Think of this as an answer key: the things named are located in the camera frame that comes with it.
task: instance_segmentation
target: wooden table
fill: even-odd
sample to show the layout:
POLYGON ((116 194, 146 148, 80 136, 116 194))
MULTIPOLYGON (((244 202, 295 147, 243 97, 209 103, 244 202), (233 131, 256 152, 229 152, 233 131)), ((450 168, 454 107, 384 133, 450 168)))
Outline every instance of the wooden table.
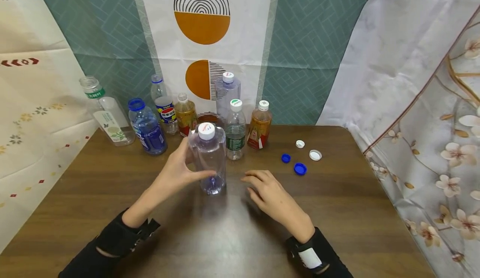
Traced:
MULTIPOLYGON (((97 131, 0 256, 0 277, 53 278, 147 188, 180 136, 160 157, 139 141, 117 148, 97 131)), ((332 126, 273 126, 268 147, 227 165, 227 191, 191 185, 153 214, 162 227, 123 261, 115 277, 301 277, 287 234, 249 199, 239 178, 268 169, 322 230, 354 277, 434 277, 350 133, 332 126), (303 149, 295 141, 303 139, 303 149), (309 159, 310 149, 323 158, 309 159), (281 162, 289 153, 289 164, 281 162), (293 173, 303 162, 307 174, 293 173)))

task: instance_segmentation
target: clear plastic bottle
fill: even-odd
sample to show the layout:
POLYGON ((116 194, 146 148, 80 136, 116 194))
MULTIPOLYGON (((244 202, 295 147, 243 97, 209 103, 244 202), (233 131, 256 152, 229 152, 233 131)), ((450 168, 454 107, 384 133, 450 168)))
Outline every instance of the clear plastic bottle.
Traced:
POLYGON ((186 137, 197 126, 197 112, 195 103, 189 101, 187 94, 179 94, 178 100, 178 103, 175 104, 175 113, 177 114, 180 135, 186 137))
POLYGON ((230 113, 230 101, 240 98, 240 86, 240 80, 235 78, 231 72, 224 72, 223 78, 215 82, 217 125, 222 128, 225 128, 228 113, 230 113))
POLYGON ((247 120, 241 107, 241 100, 234 99, 230 101, 230 113, 228 114, 225 127, 225 135, 227 136, 227 158, 230 160, 238 160, 243 156, 247 120))
POLYGON ((272 113, 268 111, 268 106, 268 101, 260 101, 258 108, 252 112, 247 144, 254 149, 263 149, 268 140, 272 123, 272 113))
POLYGON ((120 147, 134 142, 135 132, 117 100, 105 96, 105 90, 93 76, 84 76, 80 78, 79 82, 83 87, 83 92, 89 98, 87 101, 88 113, 97 120, 113 145, 120 147))
POLYGON ((173 98, 167 95, 167 88, 165 87, 165 82, 162 77, 158 75, 152 76, 150 95, 157 107, 160 122, 162 123, 165 133, 174 135, 179 130, 177 117, 175 116, 175 109, 173 107, 173 98))
POLYGON ((200 181, 207 195, 217 195, 226 184, 225 132, 212 123, 201 123, 188 138, 197 171, 214 170, 216 176, 200 181))
POLYGON ((129 100, 128 117, 132 122, 143 149, 150 155, 160 155, 167 150, 167 141, 157 117, 140 98, 129 100))

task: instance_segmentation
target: white patch on strap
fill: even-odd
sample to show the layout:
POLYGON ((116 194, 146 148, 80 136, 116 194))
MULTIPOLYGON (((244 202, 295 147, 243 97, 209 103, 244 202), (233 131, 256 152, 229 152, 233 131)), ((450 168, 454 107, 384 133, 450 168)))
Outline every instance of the white patch on strap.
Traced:
POLYGON ((322 265, 322 261, 318 258, 317 253, 315 253, 312 248, 299 252, 299 256, 306 268, 313 269, 322 265))

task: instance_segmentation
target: bottle label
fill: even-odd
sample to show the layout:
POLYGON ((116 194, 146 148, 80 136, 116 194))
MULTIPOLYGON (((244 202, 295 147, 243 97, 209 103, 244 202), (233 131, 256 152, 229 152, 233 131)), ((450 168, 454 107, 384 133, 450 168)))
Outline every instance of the bottle label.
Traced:
POLYGON ((245 138, 231 139, 227 137, 227 149, 230 151, 238 151, 245 145, 245 138))
POLYGON ((91 94, 85 94, 87 95, 87 97, 89 99, 97 99, 97 98, 101 98, 102 96, 105 95, 105 89, 104 88, 101 88, 99 91, 97 92, 92 92, 91 94))
POLYGON ((179 121, 180 135, 186 137, 190 131, 195 130, 198 124, 197 113, 195 109, 186 112, 177 112, 179 121))
POLYGON ((252 117, 247 141, 250 147, 254 149, 263 149, 265 147, 271 123, 272 120, 260 121, 252 117))
POLYGON ((158 114, 160 115, 160 121, 165 124, 174 123, 177 120, 173 103, 166 106, 157 106, 158 114))
POLYGON ((93 113, 93 117, 95 117, 100 127, 113 142, 122 142, 125 140, 125 134, 109 111, 97 111, 93 113))
POLYGON ((150 151, 151 149, 163 149, 165 147, 165 137, 163 136, 160 126, 156 126, 148 133, 143 133, 136 127, 133 129, 135 130, 135 133, 142 143, 145 151, 150 151))

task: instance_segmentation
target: blue bottle label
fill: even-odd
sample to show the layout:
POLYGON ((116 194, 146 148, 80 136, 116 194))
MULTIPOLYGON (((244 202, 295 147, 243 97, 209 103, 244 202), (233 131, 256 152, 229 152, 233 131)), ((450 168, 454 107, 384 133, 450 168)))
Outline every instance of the blue bottle label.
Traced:
POLYGON ((148 133, 143 133, 141 130, 135 129, 135 133, 138 139, 140 139, 145 151, 165 148, 165 137, 163 136, 160 126, 156 126, 148 133))
POLYGON ((177 120, 175 108, 173 108, 173 103, 170 103, 166 106, 155 106, 157 106, 158 114, 160 114, 160 121, 162 123, 169 124, 177 120))

